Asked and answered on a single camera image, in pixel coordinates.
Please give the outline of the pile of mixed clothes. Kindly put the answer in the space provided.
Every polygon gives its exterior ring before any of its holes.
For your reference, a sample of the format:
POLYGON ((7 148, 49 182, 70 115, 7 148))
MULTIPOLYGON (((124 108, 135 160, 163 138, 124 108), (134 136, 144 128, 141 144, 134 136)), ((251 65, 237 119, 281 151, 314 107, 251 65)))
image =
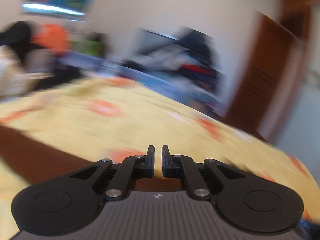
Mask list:
POLYGON ((215 63, 215 51, 211 48, 211 37, 194 29, 184 29, 178 36, 177 44, 187 51, 170 57, 162 62, 142 65, 133 62, 129 56, 122 62, 127 68, 140 72, 164 72, 186 77, 196 86, 211 92, 219 97, 219 103, 215 108, 198 100, 192 100, 190 106, 202 113, 217 117, 220 106, 221 82, 223 74, 217 70, 215 63))

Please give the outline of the white fluffy garment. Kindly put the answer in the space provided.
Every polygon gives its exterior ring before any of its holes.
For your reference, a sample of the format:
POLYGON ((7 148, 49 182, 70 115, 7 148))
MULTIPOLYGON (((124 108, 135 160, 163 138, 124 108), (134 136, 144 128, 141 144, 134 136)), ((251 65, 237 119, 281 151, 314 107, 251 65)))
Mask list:
POLYGON ((26 72, 15 52, 9 46, 1 46, 1 100, 22 96, 48 77, 51 74, 26 72))

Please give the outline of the green plastic stool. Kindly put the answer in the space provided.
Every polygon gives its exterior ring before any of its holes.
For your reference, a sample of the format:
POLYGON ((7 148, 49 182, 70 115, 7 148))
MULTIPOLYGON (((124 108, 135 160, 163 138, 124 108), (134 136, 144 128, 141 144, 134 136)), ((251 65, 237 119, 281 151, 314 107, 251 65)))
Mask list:
POLYGON ((105 57, 105 35, 102 33, 92 32, 85 38, 75 41, 76 51, 94 57, 105 57))

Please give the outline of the yellow carrot print bed quilt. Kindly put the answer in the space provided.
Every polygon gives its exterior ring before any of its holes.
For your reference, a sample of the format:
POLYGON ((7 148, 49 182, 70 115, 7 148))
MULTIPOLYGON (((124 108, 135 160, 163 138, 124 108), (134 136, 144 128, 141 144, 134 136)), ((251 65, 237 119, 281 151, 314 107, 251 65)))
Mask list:
POLYGON ((95 162, 115 163, 155 146, 212 158, 295 190, 303 217, 319 223, 319 187, 295 157, 186 105, 125 79, 91 78, 1 103, 1 124, 50 148, 95 162))

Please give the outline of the black garment by bed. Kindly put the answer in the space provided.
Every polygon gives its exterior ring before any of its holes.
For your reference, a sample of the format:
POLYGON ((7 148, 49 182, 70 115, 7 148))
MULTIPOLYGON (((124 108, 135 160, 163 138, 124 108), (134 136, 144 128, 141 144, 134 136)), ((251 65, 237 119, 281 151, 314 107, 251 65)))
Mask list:
POLYGON ((51 77, 41 80, 32 90, 43 90, 80 79, 80 69, 62 64, 59 59, 67 55, 54 54, 50 49, 31 42, 31 36, 38 32, 39 24, 30 21, 15 22, 1 31, 1 46, 9 46, 17 55, 23 69, 28 73, 49 73, 51 77))

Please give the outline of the orange garment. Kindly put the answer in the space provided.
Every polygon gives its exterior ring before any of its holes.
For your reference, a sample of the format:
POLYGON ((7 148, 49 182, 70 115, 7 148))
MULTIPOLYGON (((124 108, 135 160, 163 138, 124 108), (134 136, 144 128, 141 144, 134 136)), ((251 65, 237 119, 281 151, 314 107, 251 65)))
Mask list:
POLYGON ((31 36, 31 42, 50 49, 56 55, 62 55, 70 48, 68 31, 57 24, 40 25, 38 32, 31 36))

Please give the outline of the brown wooden door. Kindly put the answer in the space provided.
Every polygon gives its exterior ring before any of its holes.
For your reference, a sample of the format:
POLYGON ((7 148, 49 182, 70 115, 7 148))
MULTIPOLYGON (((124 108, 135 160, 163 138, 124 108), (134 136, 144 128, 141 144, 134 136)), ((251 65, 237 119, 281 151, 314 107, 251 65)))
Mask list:
POLYGON ((265 140, 289 101, 303 53, 304 17, 262 15, 246 72, 224 122, 265 140))

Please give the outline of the grey framed panel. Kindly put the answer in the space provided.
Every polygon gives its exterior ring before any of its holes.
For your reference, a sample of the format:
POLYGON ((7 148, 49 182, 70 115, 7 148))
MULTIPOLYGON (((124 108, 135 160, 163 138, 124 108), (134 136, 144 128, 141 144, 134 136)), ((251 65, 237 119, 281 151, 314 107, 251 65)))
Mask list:
POLYGON ((187 51, 177 42, 178 38, 173 36, 140 29, 129 59, 142 65, 162 62, 176 54, 187 51))

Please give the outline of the brown knit sweater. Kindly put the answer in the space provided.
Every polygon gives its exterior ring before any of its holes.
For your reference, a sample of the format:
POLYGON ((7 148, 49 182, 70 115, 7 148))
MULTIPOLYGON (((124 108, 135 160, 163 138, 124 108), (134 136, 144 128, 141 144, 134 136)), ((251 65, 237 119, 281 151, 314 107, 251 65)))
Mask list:
POLYGON ((1 159, 31 185, 92 163, 5 126, 1 126, 1 159))

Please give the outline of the blue quilted cover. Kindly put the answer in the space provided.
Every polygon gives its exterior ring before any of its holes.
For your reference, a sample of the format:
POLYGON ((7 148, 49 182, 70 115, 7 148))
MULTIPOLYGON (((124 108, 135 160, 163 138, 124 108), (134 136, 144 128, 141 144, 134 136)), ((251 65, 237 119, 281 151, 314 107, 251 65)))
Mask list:
POLYGON ((86 75, 96 74, 100 77, 122 76, 136 81, 146 88, 163 96, 171 98, 182 104, 188 105, 192 100, 198 100, 215 108, 219 103, 219 97, 195 85, 191 80, 177 74, 164 72, 140 72, 122 66, 118 62, 108 61, 99 57, 93 57, 76 51, 71 51, 62 56, 59 61, 64 65, 78 67, 86 72, 86 75))

